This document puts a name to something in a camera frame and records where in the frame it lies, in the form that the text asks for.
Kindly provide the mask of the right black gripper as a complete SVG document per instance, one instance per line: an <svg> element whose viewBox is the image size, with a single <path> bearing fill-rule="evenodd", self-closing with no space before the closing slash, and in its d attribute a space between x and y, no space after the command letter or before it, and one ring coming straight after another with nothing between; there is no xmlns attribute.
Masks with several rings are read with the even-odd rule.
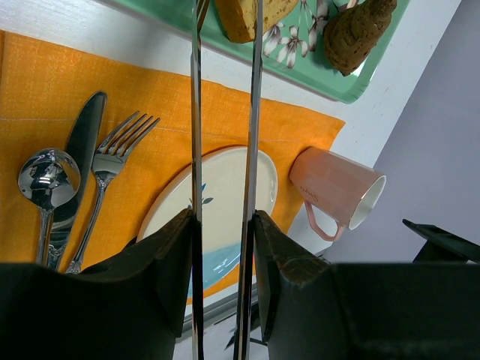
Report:
<svg viewBox="0 0 480 360"><path fill-rule="evenodd" d="M413 223L407 219L403 224L426 240L414 258L414 263L453 262L479 263L479 246L460 236L430 224Z"/></svg>

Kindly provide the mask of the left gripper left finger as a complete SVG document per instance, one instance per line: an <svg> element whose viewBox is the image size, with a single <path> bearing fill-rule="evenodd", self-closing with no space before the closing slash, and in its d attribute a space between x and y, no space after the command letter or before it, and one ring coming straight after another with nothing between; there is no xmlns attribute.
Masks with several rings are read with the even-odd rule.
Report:
<svg viewBox="0 0 480 360"><path fill-rule="evenodd" d="M192 213L182 210L79 274L2 264L1 357L171 359L188 297L192 230Z"/></svg>

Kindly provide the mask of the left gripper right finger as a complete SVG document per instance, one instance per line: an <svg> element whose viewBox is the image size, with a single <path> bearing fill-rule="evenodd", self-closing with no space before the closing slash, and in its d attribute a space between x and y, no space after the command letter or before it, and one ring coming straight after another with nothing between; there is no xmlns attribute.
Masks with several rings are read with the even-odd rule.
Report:
<svg viewBox="0 0 480 360"><path fill-rule="evenodd" d="M271 359L477 359L479 263L330 264L254 218Z"/></svg>

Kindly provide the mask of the yellow bread slice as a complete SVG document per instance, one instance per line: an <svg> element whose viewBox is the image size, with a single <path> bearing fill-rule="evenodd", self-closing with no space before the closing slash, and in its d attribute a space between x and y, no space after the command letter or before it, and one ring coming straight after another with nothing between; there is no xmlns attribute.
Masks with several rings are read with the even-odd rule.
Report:
<svg viewBox="0 0 480 360"><path fill-rule="evenodd" d="M290 14L298 0L263 1L262 33L265 34L280 20ZM233 43L244 44L255 38L257 1L217 0L214 2L227 38Z"/></svg>

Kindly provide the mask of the silver metal tongs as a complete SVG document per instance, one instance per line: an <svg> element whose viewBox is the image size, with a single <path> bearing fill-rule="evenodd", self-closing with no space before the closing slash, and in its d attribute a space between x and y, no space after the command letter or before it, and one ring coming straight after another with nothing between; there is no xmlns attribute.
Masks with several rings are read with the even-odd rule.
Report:
<svg viewBox="0 0 480 360"><path fill-rule="evenodd" d="M200 32L208 1L194 1L191 18L191 148L192 148L192 326L193 358L203 359L203 239L202 239L202 115L201 115L201 39ZM260 100L262 84L263 3L256 1L255 38L250 89L250 127L246 157L244 206L241 229L241 256L238 277L238 301L234 359L248 359L251 338L252 275L254 259L254 212L257 192L257 162L260 133Z"/></svg>

